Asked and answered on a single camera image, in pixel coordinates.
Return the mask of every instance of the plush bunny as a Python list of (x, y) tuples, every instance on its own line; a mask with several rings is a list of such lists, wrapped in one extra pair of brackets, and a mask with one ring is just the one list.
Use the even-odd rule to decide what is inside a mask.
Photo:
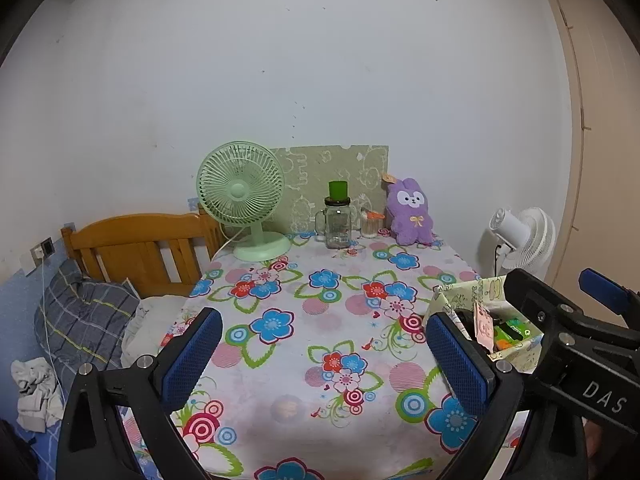
[(393, 216), (391, 230), (396, 233), (398, 245), (433, 242), (433, 220), (429, 216), (427, 199), (418, 183), (412, 178), (396, 180), (389, 184), (386, 209)]

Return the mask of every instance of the glass mug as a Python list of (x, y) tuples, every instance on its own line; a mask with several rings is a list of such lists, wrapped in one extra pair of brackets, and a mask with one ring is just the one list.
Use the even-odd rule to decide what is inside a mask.
[(344, 249), (351, 245), (351, 200), (324, 199), (326, 206), (316, 213), (318, 241), (324, 241), (328, 249)]

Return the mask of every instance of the floral tablecloth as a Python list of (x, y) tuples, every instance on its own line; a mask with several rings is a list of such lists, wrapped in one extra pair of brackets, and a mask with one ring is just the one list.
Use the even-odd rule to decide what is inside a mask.
[[(400, 247), (382, 231), (340, 251), (291, 238), (277, 260), (217, 257), (165, 336), (204, 306), (222, 314), (223, 339), (172, 414), (185, 443), (230, 478), (436, 478), (476, 421), (451, 395), (421, 316), (434, 285), (476, 273), (440, 238)], [(125, 427), (148, 472), (130, 415)]]

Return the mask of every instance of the wooden bed frame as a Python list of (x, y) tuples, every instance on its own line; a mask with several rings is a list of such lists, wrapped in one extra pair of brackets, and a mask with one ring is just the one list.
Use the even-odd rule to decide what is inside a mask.
[[(193, 251), (193, 238), (204, 238), (212, 258), (223, 243), (220, 224), (202, 206), (197, 214), (137, 214), (115, 216), (73, 232), (61, 231), (66, 254), (94, 280), (130, 279), (142, 298), (175, 294), (188, 296), (202, 273)], [(169, 279), (158, 242), (169, 244), (180, 283)]]

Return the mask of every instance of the crumpled cloth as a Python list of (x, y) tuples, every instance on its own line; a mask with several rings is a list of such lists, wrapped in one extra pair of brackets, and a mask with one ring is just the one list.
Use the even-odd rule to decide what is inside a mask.
[(60, 386), (44, 357), (11, 363), (11, 377), (18, 385), (17, 422), (27, 431), (44, 433), (62, 420), (65, 411)]

